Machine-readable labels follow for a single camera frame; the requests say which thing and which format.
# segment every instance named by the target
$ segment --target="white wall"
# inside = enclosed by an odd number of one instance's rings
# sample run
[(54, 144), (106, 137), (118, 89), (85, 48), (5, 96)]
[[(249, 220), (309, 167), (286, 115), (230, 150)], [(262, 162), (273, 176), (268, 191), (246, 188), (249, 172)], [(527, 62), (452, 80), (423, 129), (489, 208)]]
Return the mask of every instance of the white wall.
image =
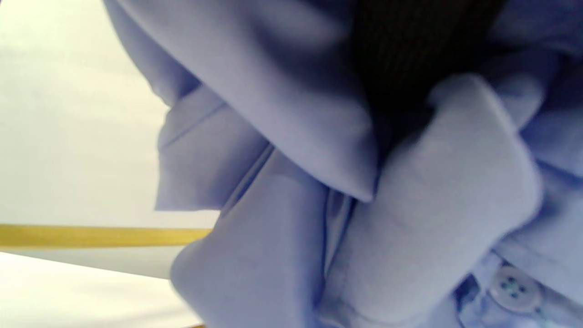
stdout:
[[(2, 1), (0, 223), (211, 227), (214, 212), (152, 211), (166, 111), (101, 1)], [(177, 252), (20, 254), (165, 277)]]

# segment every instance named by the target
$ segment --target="white button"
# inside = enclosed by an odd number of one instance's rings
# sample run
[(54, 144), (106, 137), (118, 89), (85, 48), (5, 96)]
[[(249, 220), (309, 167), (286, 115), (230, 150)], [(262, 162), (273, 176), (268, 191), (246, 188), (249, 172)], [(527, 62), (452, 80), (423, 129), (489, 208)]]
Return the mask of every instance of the white button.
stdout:
[(496, 303), (515, 313), (534, 313), (543, 302), (539, 284), (511, 266), (503, 266), (498, 270), (489, 293)]

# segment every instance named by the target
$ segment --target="white surface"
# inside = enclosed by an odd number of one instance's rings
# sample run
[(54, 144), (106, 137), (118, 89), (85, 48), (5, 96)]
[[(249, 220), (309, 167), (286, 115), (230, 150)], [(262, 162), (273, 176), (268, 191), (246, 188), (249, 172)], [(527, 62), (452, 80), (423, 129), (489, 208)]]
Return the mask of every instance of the white surface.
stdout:
[(200, 323), (164, 279), (0, 253), (2, 328), (182, 328)]
[[(2, 1), (0, 223), (211, 227), (214, 212), (152, 210), (166, 111), (101, 1)], [(21, 254), (166, 277), (178, 250)]]

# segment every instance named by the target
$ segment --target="blue fabric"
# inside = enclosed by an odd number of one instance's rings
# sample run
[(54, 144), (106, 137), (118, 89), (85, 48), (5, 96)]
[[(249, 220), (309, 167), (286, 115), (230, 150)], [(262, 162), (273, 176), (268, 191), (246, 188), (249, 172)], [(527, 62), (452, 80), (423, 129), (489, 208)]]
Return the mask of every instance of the blue fabric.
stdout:
[(350, 2), (118, 3), (299, 167), (334, 189), (372, 199), (373, 126), (345, 58)]
[(473, 308), (502, 261), (583, 304), (583, 1), (510, 0), (381, 169), (352, 1), (106, 4), (172, 107), (157, 208), (222, 211), (172, 269), (209, 327), (518, 327)]

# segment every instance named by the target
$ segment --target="dark knit fabric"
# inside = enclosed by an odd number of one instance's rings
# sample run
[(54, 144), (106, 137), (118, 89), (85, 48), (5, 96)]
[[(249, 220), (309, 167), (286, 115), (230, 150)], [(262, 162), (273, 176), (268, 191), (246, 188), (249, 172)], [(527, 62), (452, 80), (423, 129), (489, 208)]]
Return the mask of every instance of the dark knit fabric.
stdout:
[(354, 66), (371, 104), (381, 148), (430, 119), (431, 111), (423, 106), (428, 91), (472, 65), (504, 2), (358, 0)]

